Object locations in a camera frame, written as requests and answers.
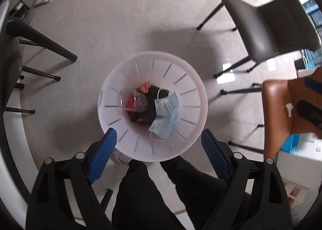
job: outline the metal screw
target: metal screw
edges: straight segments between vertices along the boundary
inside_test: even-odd
[[[274,164],[274,160],[272,158],[266,158],[266,162],[270,165]]]
[[[243,158],[243,155],[241,153],[239,153],[239,152],[236,152],[236,153],[234,153],[234,157],[236,159],[242,159]]]
[[[53,161],[53,159],[51,158],[51,157],[47,157],[46,159],[45,159],[45,161],[44,161],[44,163],[46,164],[46,165],[49,165],[49,164],[51,164],[51,162]]]
[[[76,158],[77,159],[83,159],[85,157],[85,153],[84,152],[79,152],[76,154]]]

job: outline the mask ear loop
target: mask ear loop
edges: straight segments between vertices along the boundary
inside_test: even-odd
[[[158,90],[157,99],[159,99],[159,93],[160,93],[160,91],[161,91],[161,88],[159,88],[159,90]],[[150,132],[150,138],[151,138],[151,140],[153,140],[153,141],[157,141],[157,142],[169,142],[169,141],[171,140],[171,136],[169,137],[169,139],[168,139],[168,140],[158,140],[158,139],[153,139],[153,138],[152,138],[152,132]]]

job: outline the blue bin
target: blue bin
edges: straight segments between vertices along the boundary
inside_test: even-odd
[[[300,140],[299,134],[290,135],[283,143],[281,150],[287,153],[293,153]]]

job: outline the chair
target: chair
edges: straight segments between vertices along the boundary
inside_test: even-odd
[[[0,6],[0,79],[1,79],[1,110],[9,112],[34,114],[35,110],[25,110],[6,107],[9,97],[14,88],[23,89],[24,84],[17,83],[17,80],[23,79],[21,72],[27,72],[34,75],[47,77],[60,81],[61,77],[50,75],[42,71],[22,65],[22,55],[20,55],[19,43],[42,46],[51,51],[75,62],[77,56],[61,47],[59,44],[42,35],[29,25],[18,18],[7,19],[9,1],[5,1]],[[20,40],[18,36],[27,38],[31,41]]]
[[[315,51],[321,47],[321,40],[299,0],[274,0],[260,7],[253,7],[241,0],[222,0],[197,30],[223,6],[235,22],[236,27],[232,31],[239,30],[248,56],[214,74],[214,78],[250,60],[255,65],[247,70],[248,73],[260,63],[278,55],[301,49]]]
[[[312,79],[322,82],[322,67],[317,68]],[[221,90],[222,95],[261,92],[264,111],[265,140],[264,150],[229,142],[253,152],[263,153],[264,158],[273,157],[282,144],[292,134],[315,133],[322,139],[322,130],[299,116],[295,106],[300,100],[306,100],[318,107],[322,106],[322,94],[305,85],[305,78],[293,80],[265,80],[262,84],[253,83],[253,88],[234,91]],[[286,104],[292,103],[292,116],[288,116]]]

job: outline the gray chair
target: gray chair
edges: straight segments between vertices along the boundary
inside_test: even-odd
[[[211,14],[197,27],[213,17],[223,6],[228,10],[239,30],[248,56],[228,69],[214,74],[214,78],[253,60],[255,65],[289,52],[318,50],[321,40],[299,0],[274,0],[260,7],[253,7],[241,0],[222,0]]]

